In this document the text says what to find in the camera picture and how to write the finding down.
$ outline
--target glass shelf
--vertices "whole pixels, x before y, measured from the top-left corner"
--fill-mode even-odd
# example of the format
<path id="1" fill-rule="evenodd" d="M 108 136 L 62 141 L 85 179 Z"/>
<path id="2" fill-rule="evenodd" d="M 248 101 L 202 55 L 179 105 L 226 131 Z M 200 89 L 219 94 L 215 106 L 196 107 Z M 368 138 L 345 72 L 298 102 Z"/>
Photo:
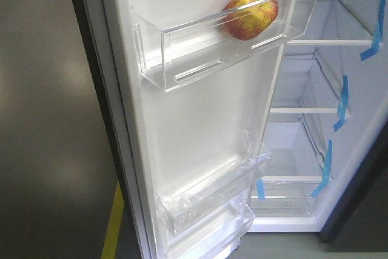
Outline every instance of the glass shelf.
<path id="1" fill-rule="evenodd" d="M 277 2 L 278 16 L 256 38 L 242 41 L 227 33 L 226 22 L 249 15 L 253 8 L 270 1 Z M 167 27 L 132 10 L 141 74 L 164 92 L 190 84 L 301 36 L 314 3 L 315 0 L 259 0 Z M 172 13 L 179 15 L 179 7 Z"/>
<path id="2" fill-rule="evenodd" d="M 270 113 L 336 115 L 338 97 L 314 56 L 286 56 L 281 63 Z"/>
<path id="3" fill-rule="evenodd" d="M 262 145 L 260 154 L 235 161 L 175 197 L 159 197 L 159 211 L 166 228 L 178 236 L 262 176 L 259 166 L 271 157 Z"/>
<path id="4" fill-rule="evenodd" d="M 322 181 L 326 145 L 312 141 L 305 121 L 267 123 L 263 141 L 271 147 L 272 159 L 261 167 L 264 199 L 252 191 L 251 207 L 257 217 L 311 217 L 319 198 L 310 195 Z"/>
<path id="5" fill-rule="evenodd" d="M 255 215 L 235 196 L 177 237 L 165 259 L 210 259 L 246 233 Z"/>

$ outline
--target yellow floor line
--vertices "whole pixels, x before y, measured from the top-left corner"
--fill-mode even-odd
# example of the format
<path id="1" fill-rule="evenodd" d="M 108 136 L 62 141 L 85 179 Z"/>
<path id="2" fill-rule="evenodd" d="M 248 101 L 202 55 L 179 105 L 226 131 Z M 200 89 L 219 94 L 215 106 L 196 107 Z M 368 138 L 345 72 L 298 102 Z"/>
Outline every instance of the yellow floor line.
<path id="1" fill-rule="evenodd" d="M 124 201 L 122 199 L 120 185 L 117 183 L 101 259 L 115 259 L 123 210 Z"/>

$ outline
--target blue tape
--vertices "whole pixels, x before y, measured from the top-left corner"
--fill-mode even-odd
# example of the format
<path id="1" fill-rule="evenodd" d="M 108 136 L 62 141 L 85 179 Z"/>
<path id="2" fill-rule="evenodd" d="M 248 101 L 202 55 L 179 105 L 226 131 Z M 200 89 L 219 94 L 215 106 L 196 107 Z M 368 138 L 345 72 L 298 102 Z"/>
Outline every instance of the blue tape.
<path id="1" fill-rule="evenodd" d="M 376 55 L 377 52 L 380 49 L 381 41 L 383 40 L 383 26 L 384 26 L 384 14 L 385 14 L 385 8 L 386 8 L 387 0 L 380 0 L 380 6 L 378 9 L 378 17 L 377 17 L 377 25 L 375 29 L 375 34 L 373 36 L 373 42 L 371 48 L 367 49 L 366 51 L 363 51 L 360 54 L 361 60 L 364 61 L 365 59 Z"/>
<path id="2" fill-rule="evenodd" d="M 332 148 L 333 142 L 329 140 L 329 145 L 327 146 L 327 152 L 325 157 L 325 162 L 322 170 L 322 181 L 310 194 L 311 197 L 316 197 L 318 194 L 328 185 L 330 181 L 330 170 L 332 168 Z"/>
<path id="3" fill-rule="evenodd" d="M 346 109 L 349 105 L 349 83 L 347 81 L 347 75 L 343 77 L 344 85 L 341 91 L 341 97 L 339 98 L 337 115 L 339 117 L 339 121 L 335 123 L 334 132 L 336 132 L 340 127 L 342 127 L 346 120 Z"/>
<path id="4" fill-rule="evenodd" d="M 266 195 L 264 194 L 264 183 L 262 179 L 256 181 L 257 197 L 259 200 L 266 200 Z"/>

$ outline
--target apple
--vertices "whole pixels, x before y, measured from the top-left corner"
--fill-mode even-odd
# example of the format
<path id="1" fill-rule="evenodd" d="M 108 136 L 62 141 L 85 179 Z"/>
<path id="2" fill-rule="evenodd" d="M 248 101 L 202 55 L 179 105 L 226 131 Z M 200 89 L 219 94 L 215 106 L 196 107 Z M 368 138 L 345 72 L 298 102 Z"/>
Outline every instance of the apple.
<path id="1" fill-rule="evenodd" d="M 257 0 L 231 0 L 224 8 L 228 10 Z M 224 19 L 228 33 L 236 39 L 256 38 L 275 20 L 278 15 L 278 2 L 269 0 L 262 4 L 233 12 Z"/>

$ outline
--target gray floor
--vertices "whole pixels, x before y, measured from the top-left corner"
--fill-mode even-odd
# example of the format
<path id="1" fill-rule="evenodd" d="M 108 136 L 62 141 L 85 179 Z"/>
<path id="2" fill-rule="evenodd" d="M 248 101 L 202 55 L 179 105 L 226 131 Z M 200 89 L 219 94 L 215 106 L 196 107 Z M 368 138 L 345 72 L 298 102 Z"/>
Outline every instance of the gray floor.
<path id="1" fill-rule="evenodd" d="M 228 259 L 386 259 L 388 253 L 336 253 L 318 234 L 246 234 Z"/>
<path id="2" fill-rule="evenodd" d="M 0 4 L 0 258 L 99 258 L 117 178 L 72 2 Z"/>

